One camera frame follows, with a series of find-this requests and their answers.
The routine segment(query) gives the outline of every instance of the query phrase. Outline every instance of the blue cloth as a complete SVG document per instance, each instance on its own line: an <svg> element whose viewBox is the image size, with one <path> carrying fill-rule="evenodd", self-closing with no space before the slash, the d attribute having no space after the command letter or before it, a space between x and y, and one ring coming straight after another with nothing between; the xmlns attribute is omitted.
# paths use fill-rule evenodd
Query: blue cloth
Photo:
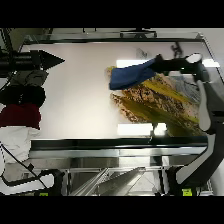
<svg viewBox="0 0 224 224"><path fill-rule="evenodd" d="M144 82L146 79L156 75L149 66L155 59L140 65L132 65L126 68L114 68L111 74L109 88L111 90L127 89Z"/></svg>

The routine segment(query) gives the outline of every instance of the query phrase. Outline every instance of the dark red garment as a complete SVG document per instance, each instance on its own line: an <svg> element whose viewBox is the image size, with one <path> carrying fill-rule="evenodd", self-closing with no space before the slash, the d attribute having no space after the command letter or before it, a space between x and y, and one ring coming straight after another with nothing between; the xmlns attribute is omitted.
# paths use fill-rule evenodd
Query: dark red garment
<svg viewBox="0 0 224 224"><path fill-rule="evenodd" d="M39 108L32 103L9 104L0 113L0 128L7 126L26 126L40 129L41 115Z"/></svg>

